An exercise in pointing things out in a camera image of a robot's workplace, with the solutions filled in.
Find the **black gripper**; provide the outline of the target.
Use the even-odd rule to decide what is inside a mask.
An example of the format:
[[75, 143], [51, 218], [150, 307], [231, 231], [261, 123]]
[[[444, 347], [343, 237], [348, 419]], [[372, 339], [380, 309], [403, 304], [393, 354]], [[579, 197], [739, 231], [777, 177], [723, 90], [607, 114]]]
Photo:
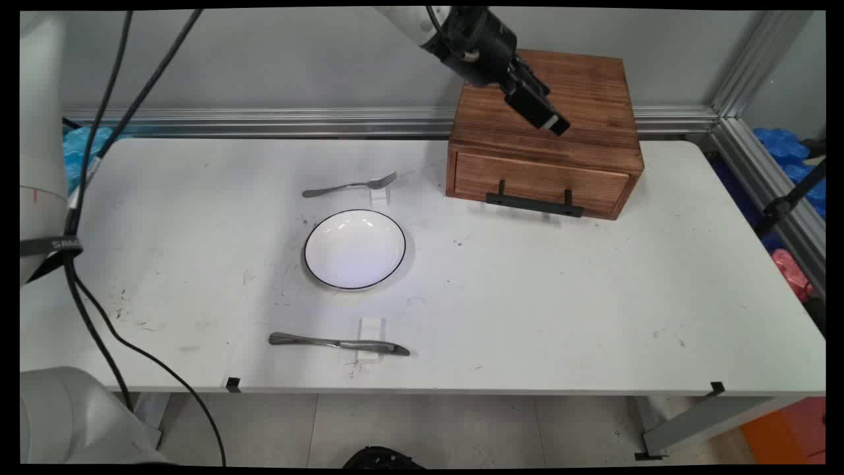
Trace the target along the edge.
[[536, 129], [562, 136], [570, 122], [552, 105], [551, 89], [518, 58], [518, 39], [488, 7], [426, 7], [434, 36], [422, 45], [468, 84], [514, 88], [504, 102]]

